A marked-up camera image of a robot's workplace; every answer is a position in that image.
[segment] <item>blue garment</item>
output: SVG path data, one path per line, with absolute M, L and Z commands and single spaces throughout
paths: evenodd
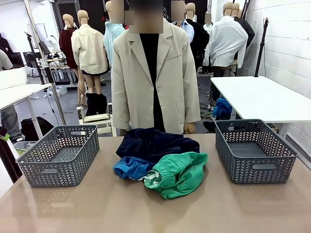
M 213 111 L 213 117 L 221 118 L 223 114 L 230 114 L 231 112 L 232 112 L 231 105 L 224 97 L 221 97 L 216 102 L 216 107 L 214 108 Z
M 149 128 L 128 131 L 116 153 L 121 158 L 134 156 L 157 163 L 165 155 L 185 152 L 200 153 L 200 144 L 181 134 Z
M 106 31 L 104 35 L 104 46 L 107 50 L 108 60 L 112 67 L 113 61 L 113 41 L 121 35 L 125 29 L 122 24 L 111 23 L 111 21 L 107 21 L 105 23 Z
M 138 180 L 145 175 L 156 163 L 151 163 L 146 160 L 135 157 L 123 157 L 114 166 L 113 170 L 122 179 Z

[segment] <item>black boots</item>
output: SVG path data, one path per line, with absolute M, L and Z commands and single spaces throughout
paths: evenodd
M 107 111 L 107 97 L 103 94 L 97 95 L 97 112 L 98 114 L 105 114 Z
M 87 112 L 86 116 L 96 115 L 96 103 L 97 103 L 97 94 L 96 93 L 87 93 Z
M 107 110 L 107 98 L 103 94 L 87 93 L 87 105 L 88 109 L 86 116 L 93 116 L 98 114 L 104 114 Z

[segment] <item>maroon shirt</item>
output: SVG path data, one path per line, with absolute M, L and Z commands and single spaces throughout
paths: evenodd
M 60 50 L 65 54 L 67 64 L 71 69 L 77 69 L 78 66 L 73 57 L 72 45 L 71 45 L 71 36 L 74 32 L 74 29 L 69 28 L 68 30 L 62 30 L 59 35 L 59 47 Z

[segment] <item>basket handle hole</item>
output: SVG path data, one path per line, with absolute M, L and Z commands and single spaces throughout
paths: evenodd
M 71 135 L 86 135 L 86 131 L 72 131 Z
M 229 131 L 244 131 L 245 130 L 245 126 L 235 126 L 235 125 L 232 125 L 232 126 L 228 127 L 228 130 Z
M 254 164 L 253 169 L 276 169 L 275 164 Z
M 55 168 L 47 168 L 47 169 L 40 169 L 40 170 L 37 170 L 37 173 L 38 174 L 41 174 L 41 175 L 44 175 L 44 174 L 56 174 L 58 173 L 58 170 L 55 169 Z

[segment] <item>blazer lapel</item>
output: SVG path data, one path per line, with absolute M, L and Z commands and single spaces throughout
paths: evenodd
M 129 34 L 129 40 L 133 41 L 133 43 L 130 46 L 131 50 L 133 51 L 138 62 L 140 63 L 141 67 L 145 71 L 149 81 L 152 84 L 151 75 L 149 72 L 149 67 L 148 67 L 145 51 L 144 51 L 144 48 L 142 46 L 139 34 L 138 33 L 130 33 Z
M 164 60 L 170 50 L 171 43 L 167 38 L 173 36 L 170 23 L 164 19 L 163 33 L 159 34 L 159 43 L 157 47 L 157 65 L 156 65 L 156 78 L 158 78 L 160 70 L 163 66 Z

